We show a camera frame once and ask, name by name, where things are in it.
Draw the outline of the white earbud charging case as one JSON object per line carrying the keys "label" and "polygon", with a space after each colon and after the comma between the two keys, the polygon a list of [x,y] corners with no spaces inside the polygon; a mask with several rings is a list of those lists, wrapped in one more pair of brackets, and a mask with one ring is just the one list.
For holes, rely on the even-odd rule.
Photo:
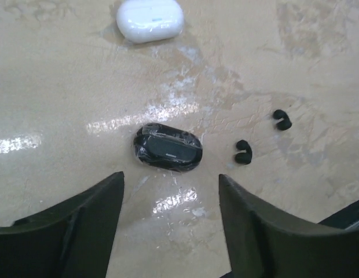
{"label": "white earbud charging case", "polygon": [[177,1],[124,1],[116,12],[116,23],[125,39],[141,44],[178,36],[185,19]]}

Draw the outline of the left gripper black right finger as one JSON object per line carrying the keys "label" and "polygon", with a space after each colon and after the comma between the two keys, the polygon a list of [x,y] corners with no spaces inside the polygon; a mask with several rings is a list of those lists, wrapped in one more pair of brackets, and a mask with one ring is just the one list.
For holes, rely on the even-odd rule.
{"label": "left gripper black right finger", "polygon": [[313,223],[219,175],[226,277],[359,277],[359,228]]}

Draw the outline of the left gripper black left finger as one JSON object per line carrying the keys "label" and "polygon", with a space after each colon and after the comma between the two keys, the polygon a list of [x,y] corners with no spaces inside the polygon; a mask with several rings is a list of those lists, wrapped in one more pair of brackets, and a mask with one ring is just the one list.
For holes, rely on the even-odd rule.
{"label": "left gripper black left finger", "polygon": [[0,277],[105,277],[124,196],[117,172],[0,227]]}

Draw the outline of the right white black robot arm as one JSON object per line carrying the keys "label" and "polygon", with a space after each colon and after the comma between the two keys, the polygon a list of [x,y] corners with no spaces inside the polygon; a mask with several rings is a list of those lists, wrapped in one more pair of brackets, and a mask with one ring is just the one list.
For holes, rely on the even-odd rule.
{"label": "right white black robot arm", "polygon": [[359,228],[359,200],[319,222],[337,229]]}

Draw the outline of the black earbud charging case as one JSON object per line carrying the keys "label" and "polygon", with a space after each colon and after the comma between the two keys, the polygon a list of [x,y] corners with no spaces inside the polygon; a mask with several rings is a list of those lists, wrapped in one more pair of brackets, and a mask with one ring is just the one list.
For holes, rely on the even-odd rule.
{"label": "black earbud charging case", "polygon": [[203,157],[202,144],[194,134],[154,122],[136,132],[133,148],[141,162],[177,172],[193,170]]}

